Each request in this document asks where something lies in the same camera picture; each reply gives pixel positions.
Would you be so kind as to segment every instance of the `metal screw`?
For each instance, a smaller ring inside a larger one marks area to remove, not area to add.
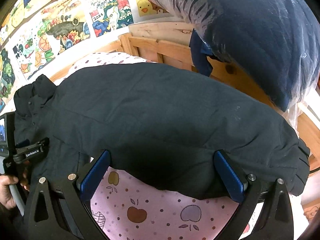
[[[74,173],[72,173],[72,174],[70,174],[70,175],[68,176],[68,179],[69,179],[69,180],[74,180],[76,177],[77,177],[77,175],[74,174]]]
[[[257,177],[254,174],[249,174],[248,175],[248,179],[251,180],[251,181],[255,181],[257,179]]]
[[[281,184],[281,185],[284,184],[284,180],[283,180],[283,179],[277,179],[277,181],[278,181],[278,183]]]
[[[45,177],[40,178],[40,179],[39,179],[39,182],[40,182],[41,184],[44,184],[44,183],[45,183]]]

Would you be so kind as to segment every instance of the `blue gripper pad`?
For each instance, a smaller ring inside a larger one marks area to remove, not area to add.
[[[94,192],[96,191],[100,181],[110,166],[110,162],[110,153],[107,150],[103,151],[80,183],[80,200],[82,202],[92,199]]]
[[[214,153],[213,163],[228,190],[230,198],[235,202],[241,203],[244,200],[246,188],[220,151]]]

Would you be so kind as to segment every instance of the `jacket collar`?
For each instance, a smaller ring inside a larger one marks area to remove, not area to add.
[[[57,86],[45,75],[39,76],[32,84],[18,89],[13,97],[16,114],[22,118],[31,117],[54,95]]]

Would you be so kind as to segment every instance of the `yellow duck drawing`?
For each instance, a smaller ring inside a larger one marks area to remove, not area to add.
[[[152,8],[152,4],[148,0],[140,0],[137,2],[139,15],[157,14],[157,11]]]

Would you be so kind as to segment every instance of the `small screen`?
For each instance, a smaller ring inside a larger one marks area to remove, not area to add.
[[[5,142],[4,118],[0,119],[0,142]]]

